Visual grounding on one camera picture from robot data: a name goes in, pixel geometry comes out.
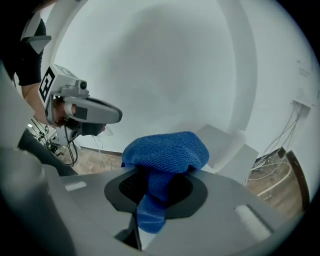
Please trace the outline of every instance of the blue microfiber cloth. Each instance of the blue microfiber cloth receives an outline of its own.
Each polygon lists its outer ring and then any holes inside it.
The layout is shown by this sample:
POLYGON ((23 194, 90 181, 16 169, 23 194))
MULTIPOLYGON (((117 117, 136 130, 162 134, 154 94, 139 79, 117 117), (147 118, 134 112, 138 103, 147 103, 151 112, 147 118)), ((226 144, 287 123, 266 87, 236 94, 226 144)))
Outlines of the blue microfiber cloth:
POLYGON ((147 192, 137 206, 137 225, 143 231, 157 234, 165 224, 167 184, 175 174, 190 167, 203 168, 209 152, 190 131, 137 138, 122 154, 121 167, 140 166, 146 171, 147 192))

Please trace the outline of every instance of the hand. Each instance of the hand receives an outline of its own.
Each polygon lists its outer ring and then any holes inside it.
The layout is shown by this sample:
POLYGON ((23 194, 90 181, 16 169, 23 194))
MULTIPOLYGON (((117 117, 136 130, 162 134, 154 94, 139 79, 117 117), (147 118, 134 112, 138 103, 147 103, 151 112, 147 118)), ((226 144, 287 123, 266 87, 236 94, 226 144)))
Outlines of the hand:
MULTIPOLYGON (((72 105, 72 113, 76 113, 76 105, 72 105)), ((66 123, 65 102, 61 98, 56 98, 53 102, 53 117, 58 127, 66 123)))
POLYGON ((106 127, 105 126, 102 126, 101 130, 99 131, 99 134, 104 132, 106 130, 106 127))

